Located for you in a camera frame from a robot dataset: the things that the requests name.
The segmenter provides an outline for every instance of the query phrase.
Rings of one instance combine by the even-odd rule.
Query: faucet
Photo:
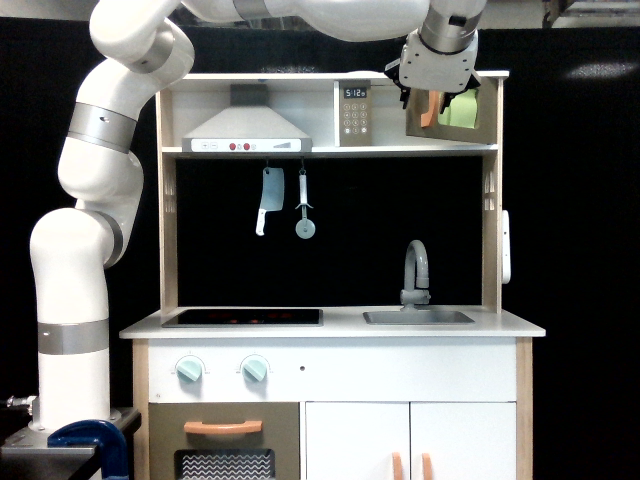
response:
[[[402,310],[415,310],[416,305],[428,305],[429,262],[427,250],[420,240],[414,240],[407,248],[404,258],[404,289],[400,292]]]

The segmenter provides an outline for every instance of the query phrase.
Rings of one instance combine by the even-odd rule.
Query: mint green knob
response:
[[[241,365],[242,375],[250,382],[261,382],[267,376],[267,361],[260,355],[251,355]]]
[[[193,383],[202,375],[202,365],[194,357],[183,358],[176,367],[178,378],[186,383]]]

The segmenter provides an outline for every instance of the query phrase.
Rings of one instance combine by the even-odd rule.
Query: digital display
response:
[[[345,88],[344,98],[367,98],[367,89],[364,87]]]

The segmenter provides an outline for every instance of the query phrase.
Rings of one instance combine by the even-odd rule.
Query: orange handle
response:
[[[402,480],[402,459],[398,452],[393,452],[393,480]]]
[[[420,115],[420,126],[422,128],[433,127],[438,119],[440,109],[440,93],[429,90],[429,110]]]
[[[428,453],[422,454],[422,472],[424,474],[424,480],[431,480],[433,478],[431,456]]]
[[[184,424],[185,433],[199,435],[235,435],[238,433],[254,433],[262,430],[262,420],[247,420],[244,423],[229,425],[206,425],[202,422],[187,422]]]

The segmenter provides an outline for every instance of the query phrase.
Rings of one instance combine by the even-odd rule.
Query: oven door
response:
[[[297,403],[149,405],[151,480],[300,478]]]

